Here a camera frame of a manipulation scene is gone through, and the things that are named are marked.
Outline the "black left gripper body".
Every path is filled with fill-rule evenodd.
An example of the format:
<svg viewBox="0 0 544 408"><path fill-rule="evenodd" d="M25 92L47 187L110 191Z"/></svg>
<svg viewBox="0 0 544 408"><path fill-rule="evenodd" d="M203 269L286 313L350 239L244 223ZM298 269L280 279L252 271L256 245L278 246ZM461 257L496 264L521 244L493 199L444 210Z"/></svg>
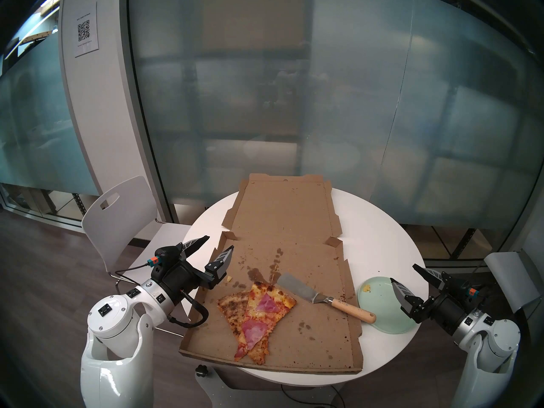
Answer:
<svg viewBox="0 0 544 408"><path fill-rule="evenodd" d="M199 271L188 262L177 262L163 276L163 290L174 305L178 305L185 297L199 287L208 287L212 282L212 274Z"/></svg>

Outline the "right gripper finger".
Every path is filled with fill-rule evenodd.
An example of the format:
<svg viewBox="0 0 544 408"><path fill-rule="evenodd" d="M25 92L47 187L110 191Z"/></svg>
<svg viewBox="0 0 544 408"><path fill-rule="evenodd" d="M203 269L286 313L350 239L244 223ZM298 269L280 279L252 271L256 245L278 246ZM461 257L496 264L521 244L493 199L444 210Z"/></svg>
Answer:
<svg viewBox="0 0 544 408"><path fill-rule="evenodd" d="M420 324L427 320L428 314L425 312L425 301L414 295L405 285L394 278L390 278L394 296L399 301L401 310L416 323Z"/></svg>
<svg viewBox="0 0 544 408"><path fill-rule="evenodd" d="M438 290L443 290L445 287L445 282L442 279L441 273L439 273L436 270L428 269L428 268L422 268L418 264L413 265L413 269L421 275L423 279L426 280L427 283L432 285Z"/></svg>

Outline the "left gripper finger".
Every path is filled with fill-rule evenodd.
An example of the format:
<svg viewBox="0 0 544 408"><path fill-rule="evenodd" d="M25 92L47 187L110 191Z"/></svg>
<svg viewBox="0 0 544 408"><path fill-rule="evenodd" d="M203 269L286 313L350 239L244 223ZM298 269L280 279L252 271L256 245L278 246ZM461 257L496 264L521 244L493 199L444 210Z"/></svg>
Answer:
<svg viewBox="0 0 544 408"><path fill-rule="evenodd" d="M215 260L211 261L205 268L205 288L213 289L226 276L227 268L231 262L234 246L226 248Z"/></svg>
<svg viewBox="0 0 544 408"><path fill-rule="evenodd" d="M181 243L181 261L186 260L192 254L196 253L209 239L210 236L204 235L201 238Z"/></svg>

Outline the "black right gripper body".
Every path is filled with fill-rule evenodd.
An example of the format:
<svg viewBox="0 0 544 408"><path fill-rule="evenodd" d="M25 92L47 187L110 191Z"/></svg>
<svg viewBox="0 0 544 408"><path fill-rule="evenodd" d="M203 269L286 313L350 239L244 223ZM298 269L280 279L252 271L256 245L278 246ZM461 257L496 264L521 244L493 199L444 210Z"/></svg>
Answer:
<svg viewBox="0 0 544 408"><path fill-rule="evenodd" d="M464 308L449 293L429 297L425 302L425 312L450 336L455 334L467 316Z"/></svg>

